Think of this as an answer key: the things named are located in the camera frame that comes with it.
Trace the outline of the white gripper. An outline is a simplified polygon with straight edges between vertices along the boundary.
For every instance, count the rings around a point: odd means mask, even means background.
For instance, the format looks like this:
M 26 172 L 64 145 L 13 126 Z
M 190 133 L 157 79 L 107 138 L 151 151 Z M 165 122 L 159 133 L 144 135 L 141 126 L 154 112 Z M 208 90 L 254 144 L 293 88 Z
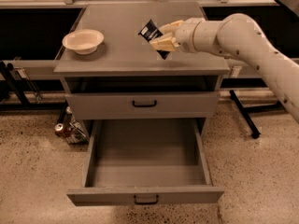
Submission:
M 220 26 L 220 21 L 206 21 L 204 18 L 173 21 L 159 28 L 166 35 L 152 39 L 149 43 L 156 50 L 175 51 L 179 47 L 186 53 L 223 54 L 217 39 Z

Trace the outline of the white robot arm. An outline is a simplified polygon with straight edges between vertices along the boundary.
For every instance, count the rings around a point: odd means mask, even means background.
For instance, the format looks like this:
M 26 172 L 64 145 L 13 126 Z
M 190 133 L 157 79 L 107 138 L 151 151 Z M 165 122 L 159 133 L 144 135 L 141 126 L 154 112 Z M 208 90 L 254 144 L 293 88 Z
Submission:
M 190 18 L 160 28 L 149 43 L 156 50 L 207 52 L 251 66 L 285 109 L 299 122 L 299 64 L 278 51 L 250 16 L 236 13 L 222 21 Z

